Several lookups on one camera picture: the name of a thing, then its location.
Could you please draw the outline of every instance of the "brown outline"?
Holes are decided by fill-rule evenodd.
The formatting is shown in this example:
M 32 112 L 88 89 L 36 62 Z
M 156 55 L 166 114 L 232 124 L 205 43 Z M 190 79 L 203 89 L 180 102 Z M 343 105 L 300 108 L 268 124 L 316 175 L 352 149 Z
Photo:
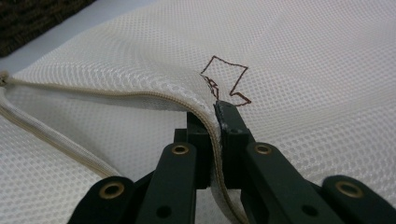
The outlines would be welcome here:
M 243 104 L 235 105 L 235 106 L 241 106 L 241 105 L 248 105 L 248 104 L 251 104 L 251 101 L 250 101 L 244 94 L 242 94 L 242 93 L 239 92 L 239 91 L 238 91 L 238 92 L 234 92 L 235 89 L 236 89 L 236 86 L 239 84 L 239 81 L 241 80 L 242 76 L 243 76 L 243 75 L 245 74 L 245 72 L 248 70 L 248 67 L 247 67 L 247 66 L 244 66 L 244 65 L 241 65 L 241 64 L 237 64 L 237 63 L 228 63 L 228 62 L 222 60 L 221 58 L 219 58 L 219 57 L 216 56 L 216 55 L 213 55 L 213 56 L 212 56 L 212 58 L 210 59 L 209 63 L 206 65 L 206 67 L 204 68 L 204 70 L 200 73 L 200 75 L 201 75 L 201 76 L 205 79 L 205 81 L 207 82 L 207 85 L 209 86 L 210 90 L 212 91 L 212 94 L 216 97 L 217 100 L 219 99 L 219 86 L 218 86 L 218 84 L 217 84 L 212 78 L 204 76 L 203 73 L 206 71 L 206 69 L 209 67 L 210 64 L 212 64 L 213 60 L 215 60 L 215 59 L 217 59 L 217 60 L 219 60 L 219 61 L 221 61 L 221 62 L 223 62 L 223 63 L 227 63 L 227 64 L 229 64 L 229 65 L 231 65 L 231 66 L 240 66 L 240 67 L 245 68 L 244 71 L 241 73 L 241 76 L 236 80 L 236 82 L 235 82 L 235 84 L 233 85 L 233 88 L 231 89 L 231 91 L 230 91 L 229 94 L 230 94 L 230 96 L 238 95 L 239 97 L 241 97 L 242 99 L 245 100 L 245 102 L 244 102 Z

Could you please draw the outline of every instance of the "stitching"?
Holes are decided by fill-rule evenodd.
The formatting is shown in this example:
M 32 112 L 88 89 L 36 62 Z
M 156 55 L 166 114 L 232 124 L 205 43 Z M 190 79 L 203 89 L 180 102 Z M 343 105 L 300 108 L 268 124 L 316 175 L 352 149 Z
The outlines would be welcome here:
M 251 104 L 251 101 L 250 101 L 244 94 L 242 94 L 242 93 L 239 92 L 239 91 L 238 91 L 238 92 L 234 92 L 235 89 L 236 89 L 236 86 L 239 84 L 239 81 L 242 79 L 243 75 L 244 75 L 244 74 L 246 73 L 246 71 L 248 70 L 248 67 L 247 67 L 247 66 L 244 66 L 244 65 L 242 65 L 242 64 L 238 64 L 238 63 L 229 63 L 229 62 L 226 62 L 226 61 L 222 60 L 221 58 L 219 58 L 219 57 L 216 56 L 216 55 L 213 55 L 213 56 L 212 56 L 212 58 L 210 59 L 209 63 L 206 65 L 206 67 L 204 68 L 204 70 L 200 73 L 200 75 L 204 78 L 204 80 L 206 81 L 207 85 L 209 86 L 209 88 L 210 88 L 212 94 L 216 97 L 217 100 L 219 99 L 219 86 L 218 86 L 218 84 L 215 82 L 215 80 L 213 80 L 213 79 L 210 78 L 210 77 L 204 76 L 203 73 L 207 70 L 207 68 L 210 66 L 210 64 L 213 63 L 213 61 L 214 61 L 215 59 L 217 59 L 217 60 L 219 60 L 219 61 L 221 61 L 221 62 L 223 62 L 223 63 L 227 63 L 227 64 L 230 65 L 230 66 L 239 66 L 239 67 L 243 67 L 243 68 L 244 68 L 244 71 L 241 73 L 241 76 L 239 76 L 239 78 L 236 80 L 236 82 L 235 82 L 235 84 L 233 85 L 233 88 L 230 90 L 229 94 L 230 94 L 230 96 L 235 96 L 235 95 L 237 95 L 237 96 L 239 96 L 239 97 L 241 97 L 242 99 L 245 100 L 244 103 L 239 104 L 239 105 L 235 105 L 235 106 L 241 106 L 241 105 L 248 105 L 248 104 Z

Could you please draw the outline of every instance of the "white mesh fabric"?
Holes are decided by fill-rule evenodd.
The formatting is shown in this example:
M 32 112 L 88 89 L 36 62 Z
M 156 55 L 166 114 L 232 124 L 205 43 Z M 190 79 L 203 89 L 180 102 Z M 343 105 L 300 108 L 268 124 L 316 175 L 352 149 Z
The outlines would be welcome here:
M 257 140 L 279 147 L 311 181 L 351 175 L 396 205 L 395 11 L 394 1 L 162 1 L 91 29 L 14 77 L 160 92 L 215 125 L 216 98 L 200 73 L 216 55 L 223 64 L 203 76 L 220 100 L 240 101 L 227 92 L 241 76 L 236 64 L 247 67 L 235 89 L 251 101 L 239 108 Z
M 0 117 L 0 223 L 66 223 L 101 178 Z
M 74 96 L 24 87 L 7 91 L 7 99 L 16 107 L 87 148 L 133 181 L 152 172 L 163 148 L 173 142 L 175 129 L 186 128 L 185 112 L 136 108 L 141 106 L 136 102 L 140 99 L 108 105 L 70 98 Z M 195 223 L 227 223 L 210 189 L 197 191 L 195 216 Z

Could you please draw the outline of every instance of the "black plastic part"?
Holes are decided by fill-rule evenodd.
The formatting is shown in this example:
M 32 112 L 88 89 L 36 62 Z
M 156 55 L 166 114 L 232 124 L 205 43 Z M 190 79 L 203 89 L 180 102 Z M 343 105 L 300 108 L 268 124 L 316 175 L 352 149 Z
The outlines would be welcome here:
M 243 160 L 268 209 L 269 223 L 344 223 L 276 147 L 249 144 Z
M 323 198 L 346 223 L 396 223 L 396 210 L 354 178 L 327 177 L 321 191 Z
M 254 138 L 235 105 L 217 101 L 215 110 L 221 128 L 224 183 L 227 189 L 241 189 L 246 174 L 241 153 Z
M 174 142 L 187 142 L 187 129 L 175 129 Z
M 196 188 L 206 189 L 210 186 L 212 143 L 204 124 L 190 112 L 187 113 L 187 142 L 197 149 Z
M 246 178 L 246 184 L 241 190 L 241 203 L 244 206 L 249 224 L 268 223 L 269 212 L 260 193 L 251 184 L 253 181 Z
M 163 150 L 136 223 L 193 223 L 196 148 L 174 143 Z
M 117 190 L 122 193 L 111 199 L 104 199 L 101 195 L 110 195 Z M 84 198 L 80 201 L 75 212 L 69 219 L 69 224 L 91 224 L 91 223 L 131 223 L 134 211 L 131 202 L 134 197 L 134 182 L 121 177 L 111 176 L 97 182 L 91 187 Z

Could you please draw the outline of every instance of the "metal rivet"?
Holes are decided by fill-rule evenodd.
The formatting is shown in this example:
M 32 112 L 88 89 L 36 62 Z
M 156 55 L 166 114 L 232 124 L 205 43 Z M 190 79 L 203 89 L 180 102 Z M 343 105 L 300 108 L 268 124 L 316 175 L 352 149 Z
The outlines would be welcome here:
M 119 197 L 125 190 L 125 187 L 120 181 L 112 181 L 106 183 L 99 190 L 99 196 L 103 199 L 114 199 Z
M 270 154 L 272 152 L 272 149 L 270 147 L 268 147 L 268 146 L 265 146 L 265 145 L 256 145 L 254 147 L 254 149 L 258 153 L 263 154 L 263 155 L 268 155 L 268 154 Z
M 335 183 L 335 187 L 341 193 L 345 194 L 351 198 L 361 198 L 363 197 L 363 191 L 358 186 L 348 182 L 348 181 L 338 181 Z
M 189 152 L 189 149 L 185 146 L 175 146 L 172 148 L 172 152 L 176 155 L 183 155 Z

